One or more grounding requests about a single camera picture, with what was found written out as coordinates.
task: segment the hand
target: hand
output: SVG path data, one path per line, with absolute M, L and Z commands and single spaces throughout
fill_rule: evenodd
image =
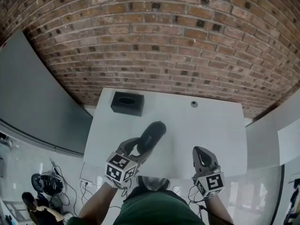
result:
M 45 209 L 47 210 L 46 206 L 40 206 L 40 207 L 37 206 L 37 210 L 40 212 L 44 211 Z

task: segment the black box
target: black box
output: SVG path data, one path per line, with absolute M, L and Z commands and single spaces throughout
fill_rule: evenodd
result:
M 134 116 L 142 116 L 144 107 L 144 95 L 115 92 L 111 104 L 114 113 L 122 113 Z

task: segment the gray wall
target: gray wall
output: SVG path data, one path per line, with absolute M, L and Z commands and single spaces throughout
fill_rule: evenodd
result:
M 42 144 L 84 153 L 92 117 L 53 78 L 21 31 L 0 52 L 0 121 Z

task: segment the power outlet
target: power outlet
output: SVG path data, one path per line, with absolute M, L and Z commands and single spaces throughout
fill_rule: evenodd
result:
M 88 183 L 87 187 L 91 187 L 91 186 L 93 185 L 93 183 L 90 182 L 90 181 L 87 181 L 87 180 L 84 180 L 84 179 L 80 179 L 80 180 L 79 180 L 80 187 L 81 187 L 81 188 L 85 188 L 85 183 L 86 183 L 86 182 Z

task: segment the floor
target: floor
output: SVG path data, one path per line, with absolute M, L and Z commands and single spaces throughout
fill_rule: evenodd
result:
M 19 141 L 13 142 L 11 151 L 2 150 L 0 147 L 0 157 L 5 162 L 4 177 L 0 179 L 0 195 L 2 199 L 21 201 L 21 195 L 24 191 L 35 194 L 30 181 L 31 175 L 51 170 L 51 159 L 56 165 L 60 166 L 66 181 L 77 192 L 77 202 L 75 205 L 77 214 L 82 208 L 83 203 L 85 203 L 85 199 L 81 200 L 82 193 L 79 185 L 81 169 L 81 178 L 91 181 L 94 184 L 88 187 L 91 193 L 96 192 L 98 188 L 96 185 L 101 185 L 104 174 L 102 168 L 83 164 L 82 158 L 50 152 Z M 245 175 L 226 178 L 226 187 L 220 194 L 220 197 L 233 217 L 235 224 L 268 224 L 274 212 L 279 190 L 279 180 L 279 167 L 248 171 Z M 169 189 L 177 192 L 178 195 L 187 200 L 186 197 L 192 185 L 192 180 L 171 180 Z M 136 181 L 133 180 L 129 193 L 135 186 Z M 74 213 L 75 192 L 68 187 L 66 194 L 70 199 L 71 205 L 64 206 L 64 211 Z M 86 192 L 85 197 L 89 199 L 91 194 Z M 62 196 L 61 200 L 65 204 L 68 202 L 65 196 Z M 111 205 L 120 207 L 123 200 L 121 191 L 119 191 Z M 198 213 L 195 204 L 191 204 L 190 207 L 194 212 Z M 110 208 L 103 224 L 113 224 L 118 214 L 118 208 Z M 206 212 L 202 214 L 204 222 L 208 224 Z

